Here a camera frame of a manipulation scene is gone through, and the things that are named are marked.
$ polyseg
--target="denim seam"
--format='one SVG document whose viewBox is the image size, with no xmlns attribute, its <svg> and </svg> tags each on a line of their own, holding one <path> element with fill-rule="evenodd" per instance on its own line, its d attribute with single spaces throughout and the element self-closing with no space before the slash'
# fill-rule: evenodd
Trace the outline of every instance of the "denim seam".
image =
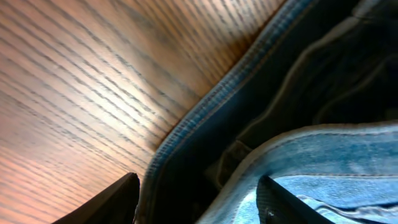
<svg viewBox="0 0 398 224">
<path fill-rule="evenodd" d="M 271 152 L 271 151 L 273 151 L 273 150 L 275 150 L 275 149 L 278 149 L 278 148 L 280 148 L 280 147 L 282 147 L 282 146 L 284 146 L 284 145 L 286 145 L 286 144 L 289 144 L 289 143 L 291 143 L 292 141 L 298 140 L 298 139 L 306 138 L 306 137 L 309 137 L 309 136 L 381 136 L 381 135 L 388 135 L 388 134 L 394 134 L 394 133 L 398 133 L 398 131 L 389 131 L 389 132 L 385 132 L 385 133 L 360 133 L 360 134 L 321 133 L 321 134 L 309 134 L 309 135 L 306 135 L 306 136 L 300 136 L 300 137 L 297 137 L 297 138 L 293 138 L 293 139 L 290 139 L 290 140 L 288 140 L 288 141 L 286 141 L 286 142 L 282 142 L 281 144 L 276 145 L 276 146 L 274 146 L 272 149 L 269 149 L 269 150 L 267 150 L 266 152 L 264 152 L 263 154 L 257 156 L 257 158 L 256 158 L 254 161 L 252 161 L 252 163 L 251 163 L 251 164 L 242 172 L 242 174 L 237 178 L 236 183 L 241 182 L 241 181 L 242 181 L 242 177 L 244 177 L 245 174 L 247 174 L 247 172 L 253 167 L 253 165 L 257 164 L 257 161 L 258 161 L 260 158 L 262 158 L 263 156 L 265 156 L 265 154 L 267 154 L 268 152 Z M 220 203 L 218 203 L 218 204 L 219 204 L 219 205 L 225 204 L 225 200 L 226 200 L 226 199 L 227 199 L 227 197 L 223 197 L 223 198 L 222 198 L 222 201 L 221 201 Z"/>
<path fill-rule="evenodd" d="M 267 153 L 274 151 L 280 147 L 285 146 L 286 144 L 290 144 L 293 141 L 296 141 L 298 139 L 302 138 L 307 138 L 307 137 L 312 137 L 312 136 L 382 136 L 382 135 L 388 135 L 388 134 L 395 134 L 398 133 L 398 131 L 389 131 L 389 132 L 384 132 L 384 133 L 361 133 L 361 134 L 336 134 L 336 133 L 320 133 L 320 134 L 309 134 L 306 136 L 300 136 L 297 138 L 289 139 L 286 142 L 282 142 L 279 145 L 274 146 L 273 148 L 267 150 L 266 152 L 260 154 L 257 159 L 255 159 L 246 170 L 249 170 L 250 167 L 252 167 L 253 164 L 256 164 L 256 162 L 263 156 L 265 156 Z"/>
<path fill-rule="evenodd" d="M 306 6 L 305 9 L 302 9 L 302 12 L 300 13 L 300 15 L 298 15 L 298 16 L 295 18 L 295 20 L 288 26 L 288 28 L 286 28 L 285 32 L 284 32 L 283 34 L 280 35 L 279 39 L 275 41 L 275 44 L 269 49 L 269 52 L 266 53 L 265 56 L 261 59 L 261 61 L 256 65 L 256 67 L 252 70 L 251 74 L 250 74 L 248 77 L 246 77 L 244 80 L 242 80 L 241 83 L 238 83 L 238 84 L 236 85 L 235 89 L 231 90 L 230 93 L 229 93 L 228 95 L 226 95 L 226 96 L 220 101 L 220 104 L 219 104 L 216 108 L 213 108 L 211 111 L 207 112 L 207 114 L 205 115 L 205 117 L 202 118 L 202 119 L 195 125 L 195 127 L 194 127 L 183 139 L 180 140 L 180 142 L 176 145 L 176 147 L 174 148 L 174 150 L 170 153 L 170 155 L 168 155 L 168 158 L 167 158 L 166 161 L 164 162 L 164 165 L 166 165 L 167 160 L 168 160 L 170 157 L 172 157 L 172 155 L 178 150 L 178 148 L 179 148 L 179 147 L 192 135 L 192 133 L 194 133 L 194 132 L 201 126 L 201 124 L 202 124 L 204 121 L 206 121 L 216 110 L 218 110 L 222 105 L 224 105 L 225 102 L 233 96 L 233 94 L 236 92 L 236 90 L 240 89 L 246 82 L 248 82 L 248 81 L 254 76 L 254 74 L 259 70 L 259 68 L 261 67 L 261 65 L 264 64 L 264 61 L 267 60 L 267 59 L 269 58 L 270 54 L 272 54 L 272 53 L 274 52 L 275 48 L 278 48 L 279 44 L 285 39 L 286 35 L 287 35 L 287 34 L 292 30 L 292 28 L 301 20 L 301 18 L 302 18 L 304 15 L 306 15 L 306 13 L 309 11 L 309 9 L 310 9 L 313 5 L 315 5 L 316 2 L 318 2 L 318 1 L 311 2 L 310 4 L 308 4 L 308 5 Z M 294 5 L 292 5 L 292 6 L 290 7 L 290 9 L 288 9 L 288 11 L 287 11 L 283 16 L 281 16 L 281 19 L 280 19 L 280 20 L 282 20 L 282 21 L 285 20 L 286 15 L 288 15 L 289 12 L 290 12 L 292 9 L 294 9 L 294 7 L 295 7 L 296 5 L 298 5 L 298 4 L 300 4 L 300 2 L 299 2 L 299 1 L 296 1 L 296 3 L 295 3 Z M 270 31 L 270 33 L 274 32 L 275 30 L 277 30 L 277 24 L 273 26 L 273 30 Z M 266 44 L 266 40 L 263 40 L 263 41 L 261 41 L 261 42 L 258 43 L 258 45 L 261 45 L 261 44 Z M 256 55 L 256 54 L 258 53 L 258 51 L 257 51 L 257 52 L 252 52 L 251 55 Z M 239 70 L 239 71 L 236 71 L 235 73 L 242 72 L 244 69 L 245 69 L 245 66 L 242 66 L 242 68 L 240 68 L 240 70 Z M 200 110 L 202 110 L 202 109 L 206 106 L 205 104 L 206 104 L 208 101 L 210 101 L 210 100 L 212 100 L 213 98 L 215 98 L 215 95 L 216 95 L 217 93 L 219 93 L 220 91 L 222 91 L 223 88 L 224 88 L 225 86 L 227 86 L 227 85 L 229 84 L 229 82 L 231 82 L 231 81 L 233 81 L 232 78 L 231 78 L 230 80 L 227 80 L 227 81 L 223 82 L 223 83 L 220 83 L 221 85 L 218 86 L 218 89 L 217 89 L 212 95 L 206 97 L 206 99 L 208 99 L 208 100 L 207 100 L 206 102 L 203 102 L 203 103 L 201 104 L 201 107 L 199 107 L 199 108 L 197 108 L 197 109 L 195 110 L 196 114 L 200 114 Z M 178 125 L 177 128 L 183 129 L 185 126 L 187 126 L 187 125 L 189 124 L 189 122 L 190 122 L 190 121 L 185 120 L 185 121 L 183 121 L 183 123 L 182 123 L 181 125 Z M 179 133 L 179 130 L 176 130 L 174 136 L 172 136 L 172 138 L 170 138 L 170 139 L 168 140 L 168 142 L 166 143 L 165 146 L 170 147 L 170 146 L 171 146 L 171 145 L 170 145 L 170 142 L 173 142 L 173 141 L 175 140 L 175 138 L 178 137 L 178 133 Z M 156 182 L 158 182 L 159 179 L 160 179 L 160 177 L 162 176 L 162 171 L 163 171 L 163 170 L 160 171 L 159 176 L 158 176 Z M 149 216 L 150 216 L 151 213 L 152 213 L 153 205 L 150 206 L 150 207 L 151 207 L 151 209 L 149 210 L 149 211 L 150 211 L 150 212 L 149 212 Z"/>
</svg>

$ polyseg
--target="denim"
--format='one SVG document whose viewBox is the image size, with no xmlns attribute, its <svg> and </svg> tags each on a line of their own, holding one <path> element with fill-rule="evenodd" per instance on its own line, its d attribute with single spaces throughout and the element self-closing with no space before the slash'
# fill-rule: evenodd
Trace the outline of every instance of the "denim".
<svg viewBox="0 0 398 224">
<path fill-rule="evenodd" d="M 137 221 L 191 223 L 209 212 L 218 191 L 205 181 L 206 168 L 268 108 L 300 53 L 347 18 L 357 3 L 286 1 L 245 56 L 158 148 L 144 178 Z"/>
<path fill-rule="evenodd" d="M 245 198 L 263 175 L 295 195 L 305 194 L 331 206 L 358 208 L 396 203 L 398 124 L 323 124 L 277 136 L 240 163 L 198 223 L 235 223 L 234 211 L 242 207 L 242 202 L 250 202 Z M 302 177 L 316 181 L 302 182 Z M 298 182 L 302 187 L 296 188 Z M 251 217 L 259 211 L 242 213 Z"/>
<path fill-rule="evenodd" d="M 261 223 L 332 224 L 268 175 L 263 175 L 258 180 L 256 195 Z"/>
<path fill-rule="evenodd" d="M 303 51 L 268 109 L 225 151 L 216 177 L 219 186 L 244 157 L 231 155 L 250 152 L 280 133 L 311 124 L 388 119 L 386 110 L 398 108 L 398 21 L 394 14 L 386 18 L 391 4 L 381 1 L 368 14 L 357 7 L 361 16 L 354 13 Z"/>
</svg>

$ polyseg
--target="wooden surface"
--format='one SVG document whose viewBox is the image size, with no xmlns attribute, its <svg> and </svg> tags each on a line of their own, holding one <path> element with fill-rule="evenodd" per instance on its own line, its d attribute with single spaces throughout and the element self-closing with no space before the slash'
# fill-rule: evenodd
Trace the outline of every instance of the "wooden surface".
<svg viewBox="0 0 398 224">
<path fill-rule="evenodd" d="M 0 223 L 49 223 L 127 172 L 281 0 L 0 0 Z"/>
</svg>

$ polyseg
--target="dark denim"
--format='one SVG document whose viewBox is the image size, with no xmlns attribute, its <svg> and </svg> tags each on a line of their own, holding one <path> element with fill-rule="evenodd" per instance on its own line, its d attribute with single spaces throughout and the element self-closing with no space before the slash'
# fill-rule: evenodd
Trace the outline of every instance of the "dark denim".
<svg viewBox="0 0 398 224">
<path fill-rule="evenodd" d="M 383 1 L 371 13 L 356 12 L 304 50 L 268 109 L 224 153 L 219 186 L 252 149 L 280 133 L 311 124 L 398 118 L 386 117 L 398 108 L 394 4 Z M 357 11 L 364 13 L 363 7 Z"/>
</svg>

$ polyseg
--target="stitching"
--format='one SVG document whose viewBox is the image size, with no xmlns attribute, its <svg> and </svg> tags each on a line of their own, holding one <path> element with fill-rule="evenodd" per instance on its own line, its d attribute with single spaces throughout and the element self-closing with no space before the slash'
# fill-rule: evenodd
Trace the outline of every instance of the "stitching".
<svg viewBox="0 0 398 224">
<path fill-rule="evenodd" d="M 300 4 L 300 1 L 296 1 L 295 4 L 292 4 L 292 5 L 291 5 L 291 8 L 287 9 L 287 10 L 286 10 L 286 13 L 283 14 L 283 15 L 281 15 L 281 16 L 279 17 L 279 18 L 280 18 L 279 20 L 280 20 L 280 21 L 285 20 L 285 19 L 286 19 L 286 16 L 289 15 L 289 13 L 290 13 L 297 5 L 299 5 L 299 4 Z M 165 160 L 165 162 L 164 162 L 164 165 L 166 165 L 166 163 L 168 162 L 168 160 L 170 159 L 170 157 L 171 157 L 171 156 L 178 150 L 178 148 L 179 148 L 179 147 L 192 135 L 192 133 L 195 132 L 195 131 L 201 126 L 201 124 L 202 124 L 206 119 L 208 119 L 220 106 L 224 105 L 224 103 L 226 102 L 226 100 L 230 99 L 230 98 L 232 97 L 232 95 L 234 94 L 234 92 L 235 92 L 237 89 L 239 89 L 239 88 L 240 88 L 241 86 L 243 86 L 248 80 L 250 80 L 250 79 L 253 77 L 254 73 L 256 73 L 256 72 L 259 70 L 260 65 L 262 65 L 262 64 L 264 63 L 264 61 L 268 59 L 269 55 L 270 55 L 271 53 L 273 53 L 274 49 L 275 49 L 276 47 L 279 46 L 280 42 L 282 42 L 282 41 L 285 39 L 285 36 L 286 36 L 286 35 L 290 32 L 290 30 L 298 23 L 298 21 L 301 20 L 301 18 L 302 18 L 304 15 L 306 15 L 306 13 L 309 11 L 309 9 L 310 9 L 314 4 L 315 4 L 315 1 L 314 1 L 314 2 L 311 2 L 310 4 L 308 4 L 307 6 L 305 6 L 304 9 L 302 9 L 302 12 L 295 18 L 295 20 L 288 26 L 288 28 L 286 28 L 286 30 L 284 31 L 284 33 L 281 34 L 281 35 L 279 36 L 279 38 L 276 40 L 276 42 L 274 43 L 274 45 L 269 49 L 268 53 L 266 53 L 265 56 L 263 56 L 263 58 L 261 59 L 261 61 L 260 61 L 260 62 L 257 64 L 257 66 L 252 70 L 251 74 L 250 74 L 248 77 L 246 77 L 244 80 L 242 80 L 241 83 L 238 84 L 227 96 L 225 96 L 225 97 L 221 100 L 220 104 L 219 104 L 217 107 L 213 108 L 210 112 L 208 112 L 208 114 L 207 114 L 204 118 L 201 119 L 201 121 L 200 121 L 199 123 L 195 124 L 195 127 L 194 127 L 183 139 L 181 139 L 180 143 L 178 143 L 178 144 L 176 145 L 175 149 L 167 156 L 168 158 L 166 158 L 166 160 Z M 278 30 L 278 27 L 277 27 L 277 26 L 278 26 L 278 24 L 277 24 L 277 22 L 275 22 L 275 25 L 272 26 L 272 30 L 270 30 L 269 33 L 271 34 L 271 33 L 275 32 L 275 30 Z M 250 55 L 250 58 L 253 58 L 254 56 L 256 56 L 256 55 L 259 53 L 261 47 L 262 47 L 265 43 L 266 43 L 265 40 L 260 41 L 260 42 L 258 43 L 257 51 L 254 51 L 254 52 Z M 244 69 L 245 69 L 245 66 L 243 65 L 243 66 L 239 69 L 239 71 L 237 71 L 236 73 L 242 72 Z M 192 114 L 192 117 L 194 117 L 195 115 L 199 114 L 199 113 L 200 113 L 200 110 L 202 110 L 202 109 L 206 106 L 206 104 L 207 104 L 209 101 L 213 100 L 213 98 L 215 97 L 215 95 L 216 95 L 217 93 L 219 93 L 221 90 L 223 90 L 224 87 L 227 86 L 227 84 L 229 84 L 231 81 L 233 81 L 232 78 L 231 78 L 230 80 L 226 81 L 226 82 L 220 83 L 221 85 L 218 87 L 218 89 L 217 89 L 216 91 L 214 91 L 212 95 L 210 95 L 209 97 L 206 97 L 207 100 L 206 100 L 205 102 L 203 102 L 199 108 L 197 108 L 197 113 L 196 113 L 196 114 L 193 113 L 193 114 Z M 185 119 L 181 125 L 178 125 L 178 126 L 177 126 L 177 129 L 175 130 L 175 134 L 170 138 L 170 140 L 168 140 L 167 143 L 165 143 L 165 147 L 170 147 L 170 146 L 172 147 L 172 142 L 175 141 L 175 139 L 178 137 L 179 133 L 181 133 L 181 130 L 182 130 L 183 128 L 185 128 L 185 127 L 189 124 L 189 122 L 190 122 L 190 121 L 188 121 L 188 120 Z M 151 164 L 156 164 L 159 160 L 161 160 L 161 158 L 159 158 L 159 157 L 154 157 L 154 161 L 151 162 Z M 158 178 L 155 179 L 155 183 L 156 183 L 156 184 L 154 184 L 154 189 L 157 188 L 157 183 L 158 183 L 159 180 L 161 179 L 162 173 L 163 173 L 163 169 L 160 170 L 160 173 L 159 173 L 159 175 L 158 175 Z M 150 206 L 150 209 L 149 209 L 149 211 L 148 211 L 149 217 L 150 217 L 150 215 L 152 214 L 153 207 L 154 207 L 154 204 L 151 203 L 151 197 L 152 197 L 152 198 L 156 198 L 156 190 L 155 190 L 154 192 L 155 192 L 154 195 L 150 196 L 150 194 L 148 194 L 147 197 L 146 197 L 146 199 L 149 199 L 149 200 L 148 200 L 148 202 L 149 202 L 148 204 L 149 204 L 149 206 Z"/>
<path fill-rule="evenodd" d="M 289 143 L 291 143 L 292 141 L 294 141 L 294 140 L 298 140 L 298 139 L 302 139 L 302 138 L 306 138 L 306 137 L 310 137 L 310 136 L 380 136 L 380 135 L 388 135 L 388 134 L 395 134 L 395 133 L 398 133 L 398 131 L 391 131 L 391 132 L 386 132 L 386 133 L 359 133 L 359 134 L 335 134 L 335 133 L 320 133 L 320 134 L 309 134 L 309 135 L 306 135 L 306 136 L 300 136 L 300 137 L 297 137 L 297 138 L 293 138 L 293 139 L 290 139 L 290 140 L 288 140 L 288 141 L 286 141 L 286 142 L 282 142 L 282 143 L 280 143 L 279 145 L 276 145 L 276 146 L 274 146 L 273 148 L 271 148 L 271 149 L 269 149 L 269 150 L 267 150 L 266 152 L 264 152 L 264 153 L 262 153 L 262 154 L 260 154 L 260 155 L 258 155 L 257 156 L 257 158 L 255 159 L 255 160 L 253 160 L 244 170 L 243 170 L 243 172 L 239 175 L 239 177 L 236 179 L 236 183 L 238 183 L 238 182 L 241 182 L 242 181 L 242 178 L 245 176 L 245 174 L 247 174 L 248 172 L 249 172 L 249 170 L 251 170 L 253 167 L 254 167 L 254 164 L 256 164 L 257 163 L 257 161 L 260 159 L 260 158 L 262 158 L 265 154 L 267 154 L 267 153 L 269 153 L 269 152 L 271 152 L 271 151 L 273 151 L 273 150 L 275 150 L 275 149 L 278 149 L 278 148 L 280 148 L 280 147 L 282 147 L 282 146 L 284 146 L 284 145 L 286 145 L 286 144 L 289 144 Z M 229 191 L 227 191 L 226 193 L 224 193 L 224 194 L 227 194 L 228 195 L 228 192 L 232 192 L 234 189 L 232 188 L 232 189 L 230 189 Z M 215 207 L 217 210 L 219 210 L 220 209 L 220 207 L 223 205 L 223 204 L 225 204 L 225 201 L 227 200 L 227 197 L 223 197 L 223 198 L 221 198 L 220 199 L 220 202 L 218 203 L 218 205 Z"/>
</svg>

